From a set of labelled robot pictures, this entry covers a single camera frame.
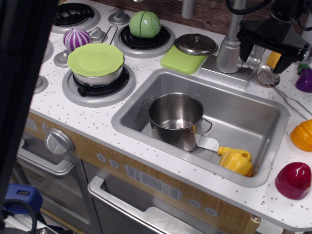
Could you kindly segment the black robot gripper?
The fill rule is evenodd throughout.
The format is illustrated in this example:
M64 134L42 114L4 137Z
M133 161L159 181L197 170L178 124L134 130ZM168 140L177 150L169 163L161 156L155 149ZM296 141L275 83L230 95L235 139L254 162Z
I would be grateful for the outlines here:
M280 57L273 73L281 74L293 62L302 60L311 44L293 28L302 14L311 9L310 0L275 0L266 20L242 20L237 38L241 41L240 58L247 61L253 47L260 45L276 51Z

